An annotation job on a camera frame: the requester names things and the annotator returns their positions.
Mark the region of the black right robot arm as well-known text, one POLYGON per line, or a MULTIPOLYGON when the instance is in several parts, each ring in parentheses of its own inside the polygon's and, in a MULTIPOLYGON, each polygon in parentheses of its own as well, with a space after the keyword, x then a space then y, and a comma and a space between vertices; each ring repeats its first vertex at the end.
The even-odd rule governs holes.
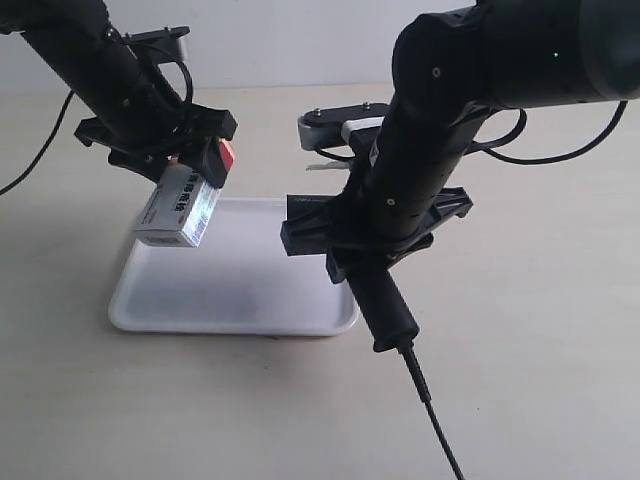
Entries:
POLYGON ((391 66, 390 102, 298 121, 305 150, 354 153, 342 192, 290 196, 281 229, 287 254, 324 255, 337 283, 427 248, 442 223, 467 213, 446 183, 492 114, 637 99, 639 5, 478 1, 424 13, 400 33, 391 66))

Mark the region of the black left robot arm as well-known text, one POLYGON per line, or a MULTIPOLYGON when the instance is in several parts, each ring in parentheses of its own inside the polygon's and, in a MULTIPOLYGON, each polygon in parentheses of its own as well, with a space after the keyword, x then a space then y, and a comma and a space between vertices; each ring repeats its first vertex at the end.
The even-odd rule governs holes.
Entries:
POLYGON ((121 34, 102 1, 4 1, 1 32, 19 34, 92 112, 75 137, 109 149, 111 165, 158 182, 172 159, 221 188, 221 143, 237 122, 194 101, 180 40, 186 26, 121 34))

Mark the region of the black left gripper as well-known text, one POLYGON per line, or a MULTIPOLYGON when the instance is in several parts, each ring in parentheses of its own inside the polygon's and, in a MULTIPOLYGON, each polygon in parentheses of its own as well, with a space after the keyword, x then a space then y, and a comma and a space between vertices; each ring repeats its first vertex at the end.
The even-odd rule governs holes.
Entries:
POLYGON ((143 101, 121 105, 111 120, 84 119, 74 135, 86 147, 108 148, 110 165, 154 183, 175 157, 221 189, 233 166, 233 150, 226 141, 235 132, 236 120, 228 110, 198 104, 158 110, 143 101))

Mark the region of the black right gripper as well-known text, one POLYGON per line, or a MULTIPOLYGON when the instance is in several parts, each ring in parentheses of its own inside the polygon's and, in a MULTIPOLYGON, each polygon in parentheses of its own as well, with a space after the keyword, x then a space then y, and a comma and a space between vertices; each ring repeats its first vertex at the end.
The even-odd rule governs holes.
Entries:
POLYGON ((340 284, 364 264, 390 269, 405 257, 431 247, 437 228, 455 217, 465 217, 472 207, 463 188, 445 187, 416 231, 393 239, 368 225, 353 194, 288 195, 280 238, 289 257, 323 255, 331 282, 340 284))

